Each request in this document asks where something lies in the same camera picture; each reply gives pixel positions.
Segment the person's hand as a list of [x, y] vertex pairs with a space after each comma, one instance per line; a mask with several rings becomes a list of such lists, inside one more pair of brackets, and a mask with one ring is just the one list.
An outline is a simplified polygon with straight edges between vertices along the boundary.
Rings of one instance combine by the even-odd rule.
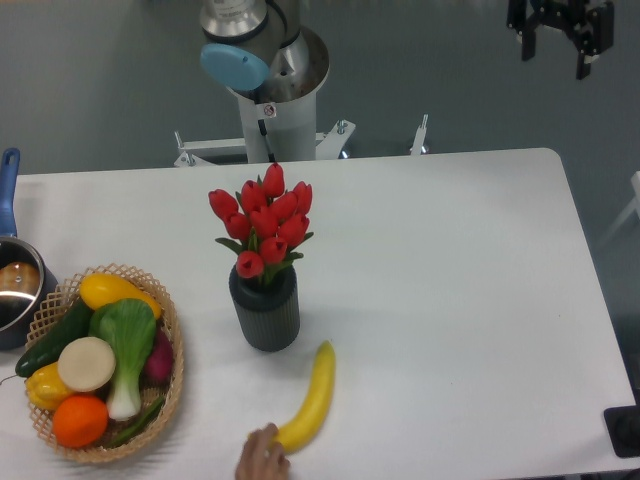
[[243, 445], [235, 470], [236, 480], [287, 480], [290, 461], [275, 441], [278, 427], [269, 423], [251, 432]]

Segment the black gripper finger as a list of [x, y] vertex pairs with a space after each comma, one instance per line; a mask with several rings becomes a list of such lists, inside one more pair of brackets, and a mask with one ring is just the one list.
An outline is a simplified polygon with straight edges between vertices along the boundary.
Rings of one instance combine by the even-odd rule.
[[509, 0], [507, 6], [506, 26], [516, 33], [521, 44], [521, 60], [529, 61], [536, 54], [536, 29], [539, 24], [538, 12], [535, 8], [528, 12], [530, 2], [527, 0]]
[[578, 52], [576, 79], [591, 72], [591, 64], [614, 45], [613, 1], [570, 1], [569, 38]]

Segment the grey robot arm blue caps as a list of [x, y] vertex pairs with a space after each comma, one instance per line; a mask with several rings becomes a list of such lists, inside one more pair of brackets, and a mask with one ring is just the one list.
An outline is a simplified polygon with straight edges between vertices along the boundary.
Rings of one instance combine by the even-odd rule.
[[[326, 45], [300, 22], [298, 1], [206, 1], [200, 25], [206, 38], [200, 65], [215, 81], [255, 103], [284, 103], [314, 93], [329, 68]], [[536, 54], [537, 30], [563, 33], [578, 57], [576, 77], [614, 44], [611, 1], [511, 1], [506, 26], [521, 58]]]

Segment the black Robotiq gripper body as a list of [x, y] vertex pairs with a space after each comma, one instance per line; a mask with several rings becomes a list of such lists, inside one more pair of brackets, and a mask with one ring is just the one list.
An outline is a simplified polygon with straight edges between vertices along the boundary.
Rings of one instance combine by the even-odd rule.
[[525, 31], [545, 26], [563, 33], [593, 32], [588, 14], [590, 1], [526, 1], [525, 5], [532, 9], [524, 23]]

